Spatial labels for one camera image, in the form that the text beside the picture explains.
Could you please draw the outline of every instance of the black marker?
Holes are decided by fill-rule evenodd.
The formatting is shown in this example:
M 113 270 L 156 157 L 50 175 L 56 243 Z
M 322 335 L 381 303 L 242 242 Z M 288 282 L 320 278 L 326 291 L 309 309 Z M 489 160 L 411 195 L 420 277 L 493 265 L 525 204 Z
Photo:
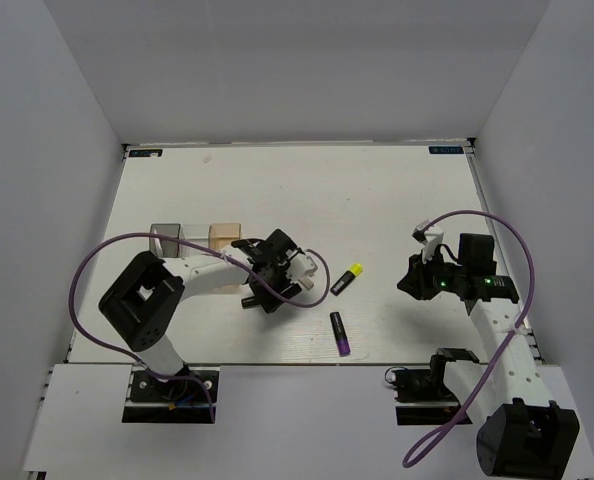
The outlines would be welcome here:
M 335 282 L 333 287 L 330 289 L 330 293 L 332 293 L 335 296 L 339 295 L 363 271 L 364 267 L 362 267 L 359 263 L 356 263 L 348 270 L 346 270 L 346 272 L 341 276 L 341 278 Z
M 339 356 L 345 357 L 346 355 L 350 355 L 350 344 L 348 343 L 346 330 L 344 330 L 344 324 L 341 321 L 339 312 L 332 312 L 330 314 L 330 323 L 333 325 L 333 334 L 335 335 L 335 341 L 337 342 Z

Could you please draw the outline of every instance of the wall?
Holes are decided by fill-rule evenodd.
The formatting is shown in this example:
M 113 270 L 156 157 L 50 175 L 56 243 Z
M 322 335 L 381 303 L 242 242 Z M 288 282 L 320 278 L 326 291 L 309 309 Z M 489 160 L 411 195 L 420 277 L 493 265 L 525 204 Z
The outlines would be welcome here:
M 492 210 L 535 257 L 530 318 L 546 359 L 563 367 L 594 451 L 594 1 L 551 3 L 477 147 Z M 526 278 L 512 239 L 502 243 Z
M 0 478 L 16 478 L 121 148 L 41 0 L 0 0 Z
M 479 133 L 548 0 L 46 0 L 124 143 Z

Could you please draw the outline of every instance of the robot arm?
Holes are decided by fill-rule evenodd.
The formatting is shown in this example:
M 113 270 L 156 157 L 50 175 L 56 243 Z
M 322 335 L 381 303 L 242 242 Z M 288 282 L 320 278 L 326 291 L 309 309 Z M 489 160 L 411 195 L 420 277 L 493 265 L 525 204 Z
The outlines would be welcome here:
M 437 250 L 443 232 L 437 227 L 422 232 L 423 226 L 413 237 L 424 249 L 410 257 L 408 273 L 397 287 L 417 300 L 430 300 L 442 291 L 456 294 L 489 358 L 508 342 L 468 410 L 479 429 L 476 449 L 482 471 L 490 476 L 562 478 L 579 421 L 573 410 L 557 406 L 537 372 L 526 336 L 518 332 L 508 341 L 519 314 L 519 296 L 510 277 L 495 273 L 493 238 L 462 234 L 457 263 L 447 263 Z M 430 371 L 396 372 L 393 380 L 417 389 L 420 399 L 447 389 L 463 405 L 482 377 L 478 362 L 472 352 L 439 349 Z
M 253 296 L 242 306 L 259 305 L 274 312 L 282 301 L 272 296 L 248 272 L 225 260 L 228 256 L 249 265 L 284 298 L 292 298 L 302 286 L 313 286 L 317 267 L 283 231 L 266 240 L 239 240 L 221 251 L 222 257 L 196 255 L 159 259 L 149 251 L 139 253 L 104 294 L 99 309 L 128 347 L 153 371 L 184 375 L 186 366 L 166 329 L 180 302 L 227 285 L 248 283 Z

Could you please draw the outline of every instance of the label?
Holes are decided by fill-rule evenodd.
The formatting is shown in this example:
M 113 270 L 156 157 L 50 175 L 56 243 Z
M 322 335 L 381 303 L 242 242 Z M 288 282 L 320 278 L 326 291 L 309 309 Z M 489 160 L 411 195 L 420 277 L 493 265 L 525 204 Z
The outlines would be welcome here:
M 463 155 L 464 149 L 459 146 L 450 147 L 445 145 L 437 145 L 434 147 L 428 147 L 428 151 L 431 155 Z
M 128 152 L 128 157 L 161 157 L 162 153 L 164 153 L 164 151 L 161 148 L 156 148 L 154 150 L 130 150 Z

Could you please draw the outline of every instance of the purple marker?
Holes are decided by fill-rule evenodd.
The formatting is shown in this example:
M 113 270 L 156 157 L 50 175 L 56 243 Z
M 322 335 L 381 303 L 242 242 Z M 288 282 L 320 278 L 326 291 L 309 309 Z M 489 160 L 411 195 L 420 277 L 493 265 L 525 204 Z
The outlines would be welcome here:
M 341 321 L 339 312 L 332 312 L 330 314 L 330 323 L 333 325 L 333 334 L 335 335 L 335 341 L 337 342 L 339 356 L 345 357 L 346 355 L 350 355 L 350 344 L 348 343 L 346 330 L 344 330 L 344 323 Z

